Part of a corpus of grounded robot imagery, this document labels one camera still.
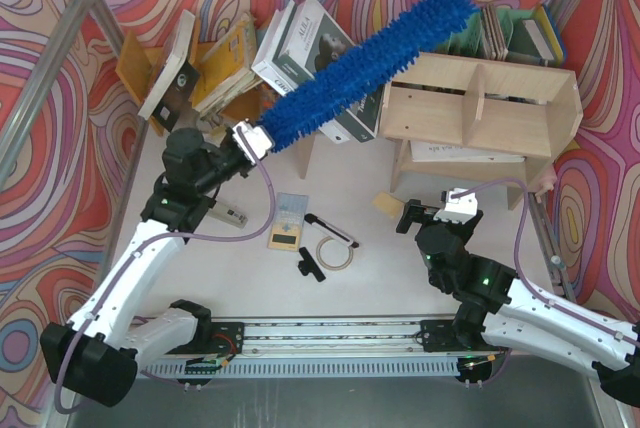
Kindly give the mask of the roll of beige tape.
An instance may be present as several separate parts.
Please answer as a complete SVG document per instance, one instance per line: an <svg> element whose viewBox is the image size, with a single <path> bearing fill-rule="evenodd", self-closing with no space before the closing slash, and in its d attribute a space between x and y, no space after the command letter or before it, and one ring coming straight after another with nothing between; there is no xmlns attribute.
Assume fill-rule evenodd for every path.
<svg viewBox="0 0 640 428"><path fill-rule="evenodd" d="M316 261L329 271L342 271L348 268L354 258L354 249L337 240L325 237L316 247Z"/></svg>

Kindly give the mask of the blue yellow calculator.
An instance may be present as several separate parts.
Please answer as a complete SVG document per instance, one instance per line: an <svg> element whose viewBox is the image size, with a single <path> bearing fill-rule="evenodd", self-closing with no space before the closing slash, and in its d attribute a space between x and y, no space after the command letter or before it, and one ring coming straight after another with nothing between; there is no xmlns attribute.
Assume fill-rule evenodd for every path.
<svg viewBox="0 0 640 428"><path fill-rule="evenodd" d="M267 243L269 249L290 252L299 249L308 201L306 195L277 194L276 212Z"/></svg>

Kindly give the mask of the blue microfibre duster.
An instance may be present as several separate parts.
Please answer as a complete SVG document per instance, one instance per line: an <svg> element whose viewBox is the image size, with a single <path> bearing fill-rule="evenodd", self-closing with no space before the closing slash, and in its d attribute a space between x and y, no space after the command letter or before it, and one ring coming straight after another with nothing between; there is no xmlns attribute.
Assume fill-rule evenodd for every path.
<svg viewBox="0 0 640 428"><path fill-rule="evenodd" d="M259 119L277 153L342 114L467 28L473 0L419 0L338 61L281 98Z"/></svg>

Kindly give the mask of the light wooden bookshelf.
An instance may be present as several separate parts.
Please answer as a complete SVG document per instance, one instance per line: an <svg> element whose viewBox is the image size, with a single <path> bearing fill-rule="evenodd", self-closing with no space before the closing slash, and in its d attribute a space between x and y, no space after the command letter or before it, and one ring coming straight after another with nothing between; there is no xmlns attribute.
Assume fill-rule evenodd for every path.
<svg viewBox="0 0 640 428"><path fill-rule="evenodd" d="M390 188L402 173L507 181L509 208L542 184L583 118L570 70L424 53L384 88L379 134L395 143ZM417 162L414 141L521 156L519 163Z"/></svg>

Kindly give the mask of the white Chokladfabriken book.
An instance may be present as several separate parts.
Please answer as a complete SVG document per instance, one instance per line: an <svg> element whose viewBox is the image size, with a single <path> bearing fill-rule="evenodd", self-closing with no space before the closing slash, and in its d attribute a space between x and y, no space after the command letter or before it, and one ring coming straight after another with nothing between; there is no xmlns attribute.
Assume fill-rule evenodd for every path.
<svg viewBox="0 0 640 428"><path fill-rule="evenodd" d="M352 46L351 38L318 0L289 1L274 15L252 70L285 96Z"/></svg>

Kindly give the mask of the teal desk organiser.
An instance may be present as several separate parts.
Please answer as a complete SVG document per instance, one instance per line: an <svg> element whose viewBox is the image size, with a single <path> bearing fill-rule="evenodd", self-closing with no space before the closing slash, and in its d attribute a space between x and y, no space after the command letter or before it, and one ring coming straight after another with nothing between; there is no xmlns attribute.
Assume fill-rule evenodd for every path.
<svg viewBox="0 0 640 428"><path fill-rule="evenodd" d="M547 67L557 67L563 61L562 47L543 6L526 11L488 5L435 52Z"/></svg>

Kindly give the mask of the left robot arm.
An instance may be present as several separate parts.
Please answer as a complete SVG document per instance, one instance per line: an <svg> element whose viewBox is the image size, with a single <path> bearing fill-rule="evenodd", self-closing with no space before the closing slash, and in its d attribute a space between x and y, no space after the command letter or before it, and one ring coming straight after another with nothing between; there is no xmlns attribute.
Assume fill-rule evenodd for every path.
<svg viewBox="0 0 640 428"><path fill-rule="evenodd" d="M218 145L196 128L169 134L164 169L121 258L80 309L63 324L49 323L40 337L58 413L75 411L64 406L63 390L112 407L163 355L214 347L211 312L195 302L180 299L138 327L131 323L167 263L198 237L195 231L215 206L217 189L235 175L248 176L272 148L264 128L248 122L227 129Z"/></svg>

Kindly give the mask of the blue grey book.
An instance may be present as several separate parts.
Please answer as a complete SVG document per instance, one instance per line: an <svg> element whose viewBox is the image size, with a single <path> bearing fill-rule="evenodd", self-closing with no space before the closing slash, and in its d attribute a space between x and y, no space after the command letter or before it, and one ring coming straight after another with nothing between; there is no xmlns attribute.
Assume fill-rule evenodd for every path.
<svg viewBox="0 0 640 428"><path fill-rule="evenodd" d="M565 44L550 10L545 5L538 5L529 18L521 20L521 24L542 60L555 67L561 67L565 63Z"/></svg>

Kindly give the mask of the white papers on shelf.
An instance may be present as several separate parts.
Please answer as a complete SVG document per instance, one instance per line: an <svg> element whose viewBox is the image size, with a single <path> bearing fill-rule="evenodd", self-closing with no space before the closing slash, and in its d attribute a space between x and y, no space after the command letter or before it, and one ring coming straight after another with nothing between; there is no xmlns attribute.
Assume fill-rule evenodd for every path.
<svg viewBox="0 0 640 428"><path fill-rule="evenodd" d="M410 142L410 149L414 162L519 163L525 160L516 154L417 141Z"/></svg>

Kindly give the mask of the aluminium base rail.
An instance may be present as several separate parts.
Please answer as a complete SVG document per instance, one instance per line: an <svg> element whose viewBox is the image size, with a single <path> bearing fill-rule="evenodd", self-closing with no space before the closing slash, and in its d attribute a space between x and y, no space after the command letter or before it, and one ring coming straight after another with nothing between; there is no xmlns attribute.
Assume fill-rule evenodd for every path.
<svg viewBox="0 0 640 428"><path fill-rule="evenodd" d="M214 358L251 353L360 350L365 353L419 349L425 353L482 352L495 348L482 339L459 342L450 319L214 319L184 310L145 319L126 329L109 346L124 357L144 359L175 355Z"/></svg>

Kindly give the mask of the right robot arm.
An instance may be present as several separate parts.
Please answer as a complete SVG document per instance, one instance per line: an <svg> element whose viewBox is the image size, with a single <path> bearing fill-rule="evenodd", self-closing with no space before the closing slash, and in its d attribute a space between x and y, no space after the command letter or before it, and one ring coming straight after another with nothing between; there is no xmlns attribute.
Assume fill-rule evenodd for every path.
<svg viewBox="0 0 640 428"><path fill-rule="evenodd" d="M467 251L483 213L474 198L438 209L409 200L396 227L415 242L429 283L459 307L451 323L466 348L527 352L598 381L604 393L639 404L639 327L579 306L515 269Z"/></svg>

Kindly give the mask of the pencils bundle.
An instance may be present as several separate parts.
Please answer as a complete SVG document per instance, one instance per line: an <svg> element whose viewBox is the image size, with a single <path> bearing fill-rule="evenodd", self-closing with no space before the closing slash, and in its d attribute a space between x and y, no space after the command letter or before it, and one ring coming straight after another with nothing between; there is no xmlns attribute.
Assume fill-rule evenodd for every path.
<svg viewBox="0 0 640 428"><path fill-rule="evenodd" d="M279 93L266 83L262 83L258 86L258 93L259 113L261 115L270 110L280 99Z"/></svg>

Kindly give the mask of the brass padlock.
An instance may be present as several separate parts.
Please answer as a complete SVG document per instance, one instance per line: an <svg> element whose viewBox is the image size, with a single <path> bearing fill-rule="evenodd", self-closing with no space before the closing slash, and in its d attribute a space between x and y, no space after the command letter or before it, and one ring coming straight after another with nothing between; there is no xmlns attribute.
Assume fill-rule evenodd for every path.
<svg viewBox="0 0 640 428"><path fill-rule="evenodd" d="M197 127L206 139L219 143L226 135L227 122L220 115L208 115L197 121Z"/></svg>

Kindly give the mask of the yellow wooden book rack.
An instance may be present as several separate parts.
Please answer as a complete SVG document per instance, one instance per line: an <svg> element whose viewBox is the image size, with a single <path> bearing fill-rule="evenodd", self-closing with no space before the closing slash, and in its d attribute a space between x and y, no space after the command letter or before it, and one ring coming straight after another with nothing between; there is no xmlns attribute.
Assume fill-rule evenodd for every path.
<svg viewBox="0 0 640 428"><path fill-rule="evenodd" d="M201 20L196 17L196 28L194 31L194 37L197 39L197 48L195 58L195 68L197 69L198 64L203 57L203 55L218 41L215 42L205 42L202 43L200 41L200 31L201 31ZM144 48L136 35L133 33L128 33L125 37L125 41L122 47L122 51L120 54L120 58L116 65L116 74L123 82L125 88L134 99L134 102L138 105L138 112L142 106L145 95L148 90L148 83L150 79L150 74L152 70L152 64L158 59L162 46L157 48ZM179 120L193 110L192 107L192 95L190 97L190 102L188 108L181 112L180 118L178 119L176 125ZM198 117L202 118L198 112L195 111ZM151 123L158 134L163 134L167 132L161 126L159 126L155 121L147 120Z"/></svg>

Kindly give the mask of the brown notebooks in organiser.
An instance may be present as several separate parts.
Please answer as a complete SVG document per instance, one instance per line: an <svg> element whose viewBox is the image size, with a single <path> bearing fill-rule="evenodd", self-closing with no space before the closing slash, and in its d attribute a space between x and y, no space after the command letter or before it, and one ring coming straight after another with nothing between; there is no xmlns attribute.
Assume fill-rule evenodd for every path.
<svg viewBox="0 0 640 428"><path fill-rule="evenodd" d="M486 4L481 9L483 33L488 42L487 57L491 60L505 61L508 50L497 9L493 4Z"/></svg>

